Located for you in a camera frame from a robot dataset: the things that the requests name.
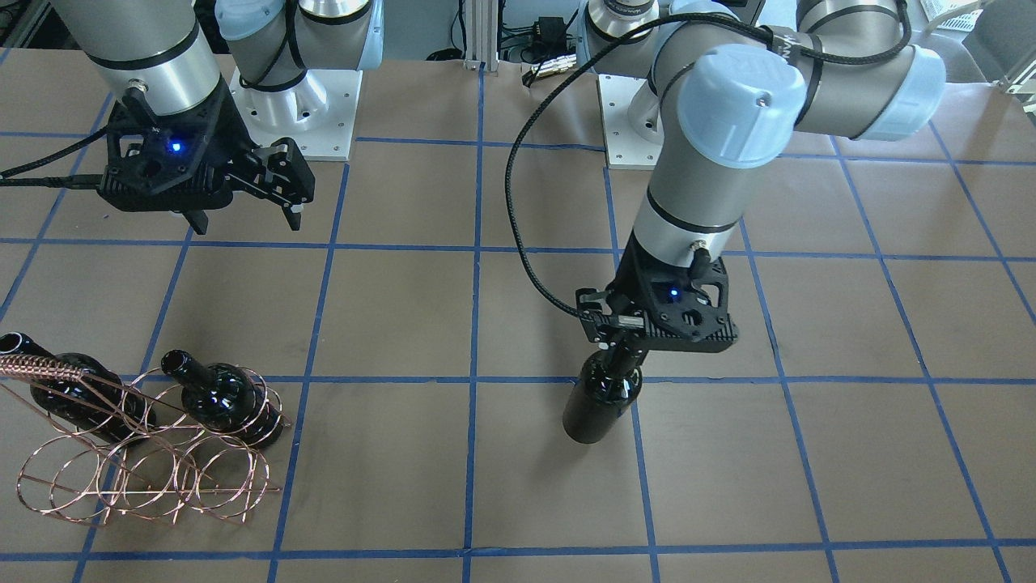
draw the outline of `wire coil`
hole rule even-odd
[[[260,414],[276,413],[283,419],[277,391],[254,371],[243,371],[262,391]],[[271,480],[269,463],[262,453],[234,434],[206,430],[172,403],[170,396],[178,396],[178,385],[154,397],[143,393],[139,387],[155,373],[159,371],[149,371],[127,385],[116,385],[51,358],[0,357],[0,377],[25,381],[58,396],[62,393],[36,380],[79,382],[117,412],[97,424],[98,428],[118,417],[133,431],[117,443],[97,443],[91,429],[69,429],[62,419],[0,383],[0,388],[59,434],[30,454],[19,470],[15,489],[22,505],[46,517],[89,527],[106,526],[114,515],[175,525],[183,511],[243,524],[267,494],[282,491]],[[91,384],[119,389],[119,403],[110,403]],[[123,412],[121,406],[131,395],[145,401],[142,419],[148,419],[151,411],[155,413],[156,427],[146,427]],[[247,422],[246,429],[254,422],[256,419]],[[290,426],[284,421],[285,428]]]

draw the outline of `bottle lying in rack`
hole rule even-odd
[[[257,449],[281,437],[281,413],[237,367],[223,362],[206,367],[184,351],[170,351],[162,357],[162,371],[180,384],[183,409],[206,430],[236,437]]]
[[[108,443],[118,443],[137,435],[135,429],[147,431],[156,427],[154,411],[147,409],[144,398],[128,388],[118,388],[123,386],[118,375],[108,371],[87,355],[64,353],[55,356],[21,332],[0,337],[0,355],[53,358],[115,385],[110,386],[96,381],[84,381],[81,384],[49,379],[35,379],[32,381],[33,384],[29,385],[32,401],[41,409]],[[135,426],[142,427],[133,428],[126,425],[126,419],[134,421]]]

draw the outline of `white mounting plate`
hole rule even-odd
[[[303,150],[306,159],[319,162],[348,162],[352,148],[352,132],[356,123],[356,105],[359,103],[359,85],[364,79],[359,70],[311,69],[327,90],[326,121],[307,132],[293,134],[274,134],[260,127],[252,120],[251,112],[235,98],[238,113],[244,119],[244,125],[252,135],[252,140],[259,145],[268,146],[285,136],[292,138]],[[230,80],[230,92],[237,95],[241,91],[240,75],[234,69]]]
[[[644,80],[601,75],[597,78],[597,84],[600,88],[598,94],[601,97],[604,142],[608,148],[608,167],[620,170],[654,169],[662,145],[641,138],[633,129],[627,114],[633,95],[644,84]]]

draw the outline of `grid lines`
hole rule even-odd
[[[0,53],[0,64],[4,62],[10,49],[7,49]],[[754,285],[756,287],[756,293],[759,297],[760,304],[764,312],[764,320],[766,321],[767,331],[770,337],[771,347],[774,353],[774,360],[777,367],[778,376],[777,377],[745,377],[745,378],[722,378],[722,379],[711,379],[711,378],[691,378],[691,377],[646,377],[644,379],[645,383],[680,383],[680,384],[742,384],[742,383],[766,383],[766,384],[780,384],[783,390],[785,403],[788,409],[788,414],[790,417],[793,430],[795,432],[797,444],[799,446],[799,454],[803,464],[803,471],[806,475],[806,482],[810,491],[810,495],[813,502],[813,509],[816,515],[817,526],[821,534],[821,542],[818,543],[794,543],[794,544],[760,544],[760,545],[691,545],[691,546],[659,546],[655,540],[654,533],[654,521],[652,516],[651,507],[651,494],[648,488],[648,476],[646,469],[644,467],[644,456],[643,456],[643,444],[640,435],[640,418],[639,411],[636,405],[633,406],[631,410],[634,439],[636,442],[636,453],[637,453],[637,463],[638,472],[641,482],[641,493],[643,502],[643,512],[645,518],[645,528],[646,528],[646,546],[627,546],[627,547],[563,547],[563,548],[473,548],[472,547],[472,508],[473,508],[473,496],[474,496],[474,464],[476,450],[474,450],[474,438],[476,438],[476,402],[477,402],[477,389],[479,383],[511,383],[511,384],[544,384],[544,383],[573,383],[575,378],[573,377],[482,377],[478,375],[478,331],[479,331],[479,294],[480,294],[480,259],[483,252],[488,253],[516,253],[516,249],[512,246],[483,246],[481,231],[482,231],[482,195],[484,191],[484,169],[483,169],[483,152],[486,147],[511,147],[510,143],[503,142],[487,142],[484,140],[484,109],[485,109],[485,74],[484,71],[479,71],[479,130],[478,139],[473,141],[468,140],[423,140],[423,139],[406,139],[406,138],[380,138],[380,137],[358,137],[356,141],[359,142],[387,142],[387,143],[408,143],[408,144],[448,144],[448,145],[461,145],[478,148],[478,163],[477,163],[477,176],[476,176],[476,213],[474,213],[474,240],[472,245],[420,245],[420,244],[355,244],[355,243],[341,243],[337,242],[338,231],[340,228],[340,223],[342,218],[342,209],[346,196],[347,181],[349,166],[345,165],[343,169],[342,181],[339,188],[339,198],[335,211],[334,223],[332,227],[332,234],[328,242],[268,242],[268,241],[220,241],[220,240],[198,240],[194,239],[191,231],[189,230],[186,235],[182,240],[138,240],[138,239],[69,239],[69,238],[48,238],[46,236],[47,230],[57,212],[63,197],[65,196],[65,191],[61,191],[58,194],[47,220],[42,224],[39,233],[34,238],[27,237],[0,237],[0,244],[4,243],[29,243],[31,249],[26,256],[24,263],[16,276],[11,287],[3,301],[0,304],[0,320],[3,319],[4,315],[10,308],[13,298],[16,297],[18,290],[25,278],[27,270],[29,269],[35,253],[38,247],[42,244],[93,244],[93,245],[169,245],[169,246],[179,246],[180,253],[177,258],[177,263],[174,268],[170,284],[167,290],[166,297],[164,299],[162,309],[160,311],[155,326],[147,348],[147,355],[145,356],[142,366],[141,373],[146,371],[146,367],[153,356],[155,346],[157,343],[159,336],[162,330],[165,316],[168,312],[169,304],[171,302],[172,295],[174,293],[176,282],[179,272],[182,269],[186,254],[190,249],[194,246],[253,246],[253,247],[304,247],[304,249],[322,249],[326,250],[326,259],[323,270],[323,279],[320,287],[320,295],[317,302],[316,314],[314,317],[314,324],[312,329],[312,336],[309,345],[309,353],[307,357],[306,372],[303,376],[281,376],[281,377],[268,377],[267,380],[270,382],[279,383],[300,383],[303,385],[301,397],[298,405],[298,413],[296,418],[296,425],[294,429],[294,440],[292,442],[292,449],[290,461],[288,464],[287,477],[285,482],[285,491],[281,500],[281,507],[278,520],[277,531],[275,535],[274,547],[270,551],[256,551],[256,552],[94,552],[92,551],[92,540],[95,533],[94,529],[88,531],[86,540],[84,541],[83,550],[81,552],[70,552],[70,553],[0,553],[0,563],[2,562],[15,562],[15,561],[66,561],[76,562],[77,572],[74,577],[74,583],[79,583],[82,580],[83,571],[89,561],[121,561],[121,560],[142,560],[142,561],[162,561],[162,560],[233,560],[233,559],[252,559],[260,561],[269,561],[269,572],[267,581],[274,583],[277,581],[278,565],[281,561],[285,560],[321,560],[321,559],[394,559],[394,558],[459,558],[463,561],[463,583],[469,583],[470,581],[470,564],[471,559],[476,557],[505,557],[505,556],[526,556],[526,557],[542,557],[542,556],[579,556],[579,555],[646,555],[651,559],[652,567],[652,580],[655,583],[659,583],[661,578],[658,567],[658,556],[659,555],[673,555],[673,554],[724,554],[724,553],[768,553],[768,552],[783,552],[783,553],[798,553],[798,552],[819,552],[823,551],[827,557],[829,569],[831,572],[832,582],[836,583],[838,581],[838,572],[835,564],[834,552],[836,551],[853,551],[853,550],[875,550],[875,549],[933,549],[933,548],[988,548],[992,551],[998,566],[1000,567],[1001,574],[1005,583],[1010,583],[1011,578],[1008,574],[1006,564],[1000,552],[1001,548],[1007,547],[1036,547],[1036,538],[1004,538],[999,540],[996,537],[992,529],[989,525],[989,521],[985,512],[982,507],[981,501],[974,482],[971,478],[968,467],[965,464],[960,449],[954,438],[952,428],[950,426],[949,418],[947,417],[945,411],[943,410],[942,402],[940,400],[939,391],[937,385],[939,384],[975,384],[975,385],[1024,385],[1024,386],[1036,386],[1036,379],[982,379],[982,378],[942,378],[932,377],[924,363],[921,348],[914,336],[913,328],[911,327],[910,319],[906,315],[905,309],[902,305],[902,301],[899,298],[898,290],[896,289],[895,283],[893,282],[892,274],[887,266],[887,259],[894,260],[914,260],[914,261],[997,261],[1000,262],[1008,273],[1014,289],[1017,291],[1018,297],[1023,302],[1030,319],[1036,324],[1036,314],[1032,309],[1032,304],[1026,297],[1024,290],[1018,284],[1014,273],[1011,269],[1011,263],[1031,263],[1036,262],[1036,257],[1026,257],[1026,256],[1005,256],[1000,245],[997,243],[994,233],[989,229],[987,223],[982,216],[981,210],[972,197],[967,184],[959,172],[959,165],[1003,165],[1003,166],[1036,166],[1036,163],[1030,162],[986,162],[986,161],[957,161],[953,159],[946,144],[943,142],[942,137],[939,135],[938,129],[934,124],[929,122],[932,130],[936,134],[936,138],[939,141],[941,148],[943,149],[946,159],[918,159],[909,157],[881,157],[881,156],[858,156],[858,155],[842,155],[838,148],[838,144],[832,139],[832,143],[835,148],[835,154],[783,154],[784,157],[793,158],[823,158],[823,159],[835,159],[838,161],[843,172],[845,173],[845,179],[850,184],[850,188],[855,198],[857,207],[861,213],[861,218],[863,220],[865,227],[867,229],[868,235],[870,236],[873,253],[794,253],[794,252],[780,252],[780,251],[754,251],[750,243],[749,229],[747,225],[742,221],[742,236],[745,242],[745,251],[728,251],[727,254],[730,256],[744,256],[748,259],[749,265],[754,279]],[[111,103],[112,96],[108,95],[106,98],[102,111],[98,114],[94,128],[99,125],[103,116]],[[81,138],[84,135],[79,134],[48,134],[48,133],[30,133],[30,132],[0,132],[2,137],[33,137],[33,138],[56,138],[56,139],[70,139],[70,138]],[[523,144],[522,147],[529,149],[583,149],[591,151],[604,151],[601,146],[593,146],[586,144]],[[80,163],[85,156],[85,149],[81,151],[73,166],[71,172],[75,173]],[[981,223],[983,229],[985,230],[990,242],[992,243],[996,256],[953,256],[953,255],[885,255],[881,251],[881,246],[874,235],[873,229],[869,224],[869,218],[863,207],[860,195],[853,183],[852,176],[848,174],[845,161],[847,159],[861,159],[861,161],[875,161],[875,162],[897,162],[897,163],[916,163],[916,164],[943,164],[949,165],[960,185],[965,188],[966,196],[968,197],[971,206],[977,215],[979,222]],[[615,213],[614,205],[612,200],[611,192],[611,181],[609,170],[605,167],[603,169],[604,179],[605,179],[605,197],[607,201],[608,218],[610,225],[610,237],[611,237],[611,247],[530,247],[530,253],[574,253],[574,254],[611,254],[617,264],[618,258],[622,254],[622,249],[620,246],[620,239],[615,228]],[[398,251],[434,251],[434,252],[473,252],[474,260],[472,264],[473,269],[473,282],[472,282],[472,324],[471,324],[471,345],[470,345],[470,370],[467,377],[320,377],[313,375],[313,367],[316,356],[317,340],[320,333],[322,313],[324,310],[327,287],[329,284],[329,276],[334,264],[334,256],[337,250],[398,250]],[[898,377],[850,377],[850,376],[797,376],[789,377],[785,375],[783,365],[780,358],[780,351],[777,343],[776,332],[773,328],[773,324],[770,318],[769,307],[766,301],[766,294],[764,290],[764,285],[761,278],[758,274],[758,269],[756,266],[756,258],[759,257],[804,257],[804,258],[816,258],[816,259],[860,259],[860,260],[877,260],[881,264],[884,274],[887,279],[890,293],[892,294],[893,300],[897,307],[897,311],[902,320],[902,324],[906,329],[908,336],[910,337],[912,347],[916,353],[918,361],[921,366],[922,377],[910,377],[910,378],[898,378]],[[575,371],[579,363],[574,362],[572,365]],[[154,380],[164,379],[161,376],[153,377]],[[287,526],[288,512],[290,506],[291,492],[294,486],[294,471],[298,458],[298,450],[300,448],[300,442],[303,439],[303,431],[306,417],[306,404],[308,398],[308,390],[313,383],[328,383],[328,384],[368,384],[368,383],[410,383],[410,384],[421,384],[426,382],[440,382],[440,383],[458,383],[467,384],[469,387],[469,412],[468,412],[468,458],[465,465],[466,472],[466,485],[465,485],[465,521],[464,521],[464,544],[462,548],[459,549],[405,549],[405,550],[335,550],[335,551],[309,551],[309,550],[294,550],[286,551],[282,550],[282,544],[284,540],[284,531]],[[976,513],[979,516],[980,522],[982,524],[983,530],[985,532],[984,538],[958,538],[958,540],[913,540],[913,541],[831,541],[827,527],[824,521],[824,514],[822,509],[822,501],[819,493],[817,492],[816,486],[812,477],[812,471],[809,465],[808,458],[808,443],[805,440],[802,429],[799,425],[798,415],[795,409],[795,402],[790,392],[790,385],[797,383],[889,383],[889,384],[917,384],[925,385],[928,387],[931,398],[933,400],[933,405],[936,406],[937,412],[939,414],[942,426],[945,430],[947,439],[950,443],[951,449],[953,451],[955,461],[960,470],[961,476],[968,487],[969,494],[974,502]]]
[[[838,148],[838,142],[834,138],[831,138],[831,144],[835,148],[835,152],[840,154],[840,149]],[[856,187],[856,182],[853,179],[852,174],[850,174],[848,166],[845,164],[844,158],[840,158],[839,163],[842,168],[842,172],[845,174],[845,181],[848,183],[850,191],[853,193],[853,198],[856,201],[857,208],[860,210],[860,216],[863,218],[863,224],[867,229],[867,235],[870,237],[870,242],[874,246],[874,253],[877,255],[877,261],[882,266],[882,271],[885,273],[885,279],[889,285],[889,291],[892,294],[892,299],[896,304],[896,311],[899,313],[899,318],[902,320],[903,327],[906,329],[906,334],[910,338],[910,343],[914,349],[914,354],[917,357],[917,363],[921,367],[921,373],[924,378],[928,381],[928,391],[931,393],[931,399],[934,403],[936,410],[939,413],[940,421],[943,425],[943,429],[946,432],[946,438],[949,440],[950,448],[953,450],[953,457],[956,460],[957,466],[960,469],[960,474],[963,477],[965,484],[968,487],[968,493],[971,495],[972,502],[975,504],[975,512],[978,513],[979,521],[982,523],[982,529],[985,531],[986,540],[989,547],[992,549],[994,557],[997,559],[997,565],[1000,567],[1000,573],[1004,578],[1004,583],[1011,583],[1011,576],[1007,572],[1007,564],[1004,562],[1003,554],[1000,552],[1000,547],[997,543],[996,537],[992,534],[992,528],[989,525],[989,518],[986,516],[984,508],[982,507],[982,501],[979,499],[978,491],[975,489],[975,483],[972,480],[971,473],[968,471],[968,465],[965,464],[963,456],[960,454],[960,447],[957,444],[957,440],[953,435],[953,430],[950,428],[950,420],[946,416],[946,412],[943,410],[943,404],[939,397],[939,390],[936,388],[936,384],[931,382],[931,375],[928,372],[928,366],[925,363],[924,355],[921,353],[921,346],[917,342],[917,337],[914,334],[914,327],[911,326],[910,317],[906,316],[906,309],[903,307],[902,299],[899,297],[899,290],[896,288],[896,284],[892,279],[892,272],[889,270],[889,265],[886,263],[885,258],[882,256],[881,244],[877,241],[877,235],[874,234],[874,229],[870,224],[870,218],[867,216],[867,212],[864,209],[863,201],[860,198],[860,193]],[[973,204],[973,208],[976,213],[978,213],[978,207]],[[996,240],[992,237],[992,233],[986,228],[986,233],[989,235],[989,240],[992,242],[994,247],[1000,253],[1000,247],[997,245]],[[1018,294],[1021,294],[1021,288],[1015,286],[1018,290]]]

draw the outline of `floor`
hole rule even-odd
[[[109,107],[79,53],[2,52],[0,80],[2,166]],[[592,346],[525,280],[502,202],[556,80],[390,61],[365,83],[354,157],[313,165],[299,232],[246,195],[195,236],[88,192],[0,193],[0,328],[131,377],[174,348],[248,366],[297,420],[269,450],[286,491],[248,525],[87,530],[18,503],[51,431],[3,398],[0,580],[1036,581],[1017,101],[954,85],[899,143],[797,135],[725,254],[741,342],[653,354],[638,406],[583,446],[559,417]],[[648,179],[605,167],[595,91],[547,110],[515,175],[563,297],[610,279]]]

